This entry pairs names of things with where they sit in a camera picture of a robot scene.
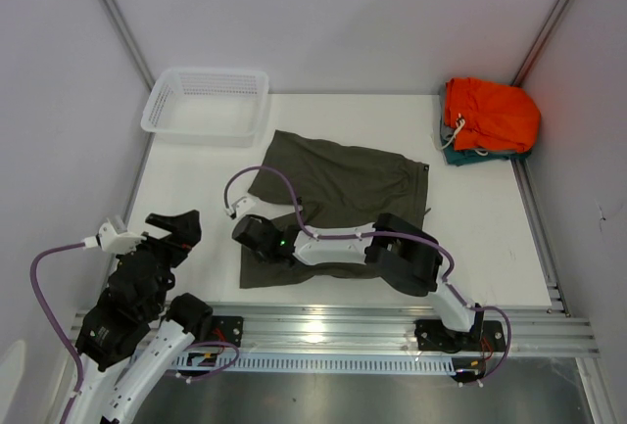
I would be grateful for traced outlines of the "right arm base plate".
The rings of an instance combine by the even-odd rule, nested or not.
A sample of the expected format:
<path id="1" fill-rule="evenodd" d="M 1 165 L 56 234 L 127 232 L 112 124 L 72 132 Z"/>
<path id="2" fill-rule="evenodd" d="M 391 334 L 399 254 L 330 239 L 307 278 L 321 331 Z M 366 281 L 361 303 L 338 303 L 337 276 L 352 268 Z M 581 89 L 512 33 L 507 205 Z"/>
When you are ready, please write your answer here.
<path id="1" fill-rule="evenodd" d="M 501 322 L 480 321 L 469 332 L 447 329 L 437 319 L 416 320 L 414 336 L 422 352 L 480 353 L 483 346 L 487 351 L 503 353 L 506 350 L 506 334 Z"/>

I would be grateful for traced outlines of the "olive green shorts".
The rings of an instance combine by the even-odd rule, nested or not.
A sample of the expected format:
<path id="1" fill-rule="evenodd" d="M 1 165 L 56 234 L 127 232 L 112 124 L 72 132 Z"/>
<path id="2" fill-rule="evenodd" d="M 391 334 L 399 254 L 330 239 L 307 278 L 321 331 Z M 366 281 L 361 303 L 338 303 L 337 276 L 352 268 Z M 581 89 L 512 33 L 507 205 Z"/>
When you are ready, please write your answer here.
<path id="1" fill-rule="evenodd" d="M 285 175 L 300 199 L 306 225 L 342 228 L 391 213 L 420 228 L 426 214 L 430 166 L 402 155 L 276 131 L 248 193 L 290 206 Z"/>

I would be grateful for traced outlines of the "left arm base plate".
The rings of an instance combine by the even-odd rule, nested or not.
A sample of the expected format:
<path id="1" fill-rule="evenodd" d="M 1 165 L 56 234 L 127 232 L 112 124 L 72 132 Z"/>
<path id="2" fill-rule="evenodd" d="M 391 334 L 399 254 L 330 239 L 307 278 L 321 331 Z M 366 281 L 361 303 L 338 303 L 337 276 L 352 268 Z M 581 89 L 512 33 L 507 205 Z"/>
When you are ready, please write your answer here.
<path id="1" fill-rule="evenodd" d="M 241 346 L 244 332 L 244 318 L 242 316 L 215 315 L 212 319 L 209 341 L 219 341 Z"/>

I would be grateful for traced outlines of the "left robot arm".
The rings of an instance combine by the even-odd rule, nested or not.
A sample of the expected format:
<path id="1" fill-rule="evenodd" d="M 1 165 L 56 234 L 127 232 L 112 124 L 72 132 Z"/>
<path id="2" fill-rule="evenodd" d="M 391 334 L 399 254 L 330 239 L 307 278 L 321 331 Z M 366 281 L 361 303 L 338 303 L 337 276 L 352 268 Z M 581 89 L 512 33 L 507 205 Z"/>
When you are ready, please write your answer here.
<path id="1" fill-rule="evenodd" d="M 174 270 L 201 241 L 199 212 L 150 213 L 145 221 L 165 236 L 130 232 L 114 217 L 84 241 L 118 263 L 73 345 L 80 374 L 61 423 L 132 422 L 172 362 L 212 336 L 210 306 L 192 294 L 167 299 Z"/>

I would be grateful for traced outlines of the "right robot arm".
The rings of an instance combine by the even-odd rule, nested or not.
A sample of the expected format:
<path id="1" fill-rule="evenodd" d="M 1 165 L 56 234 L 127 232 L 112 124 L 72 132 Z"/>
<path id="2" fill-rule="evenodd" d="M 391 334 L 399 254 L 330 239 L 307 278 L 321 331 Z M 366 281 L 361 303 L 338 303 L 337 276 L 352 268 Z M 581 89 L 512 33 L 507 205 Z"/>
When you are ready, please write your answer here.
<path id="1" fill-rule="evenodd" d="M 425 298 L 437 320 L 417 321 L 418 345 L 444 353 L 478 352 L 483 314 L 450 283 L 454 262 L 438 241 L 390 213 L 358 227 L 315 228 L 303 223 L 278 228 L 268 218 L 243 216 L 232 239 L 254 268 L 283 275 L 277 285 L 315 276 L 362 279 L 378 277 L 406 296 Z M 444 260 L 449 269 L 440 270 Z"/>

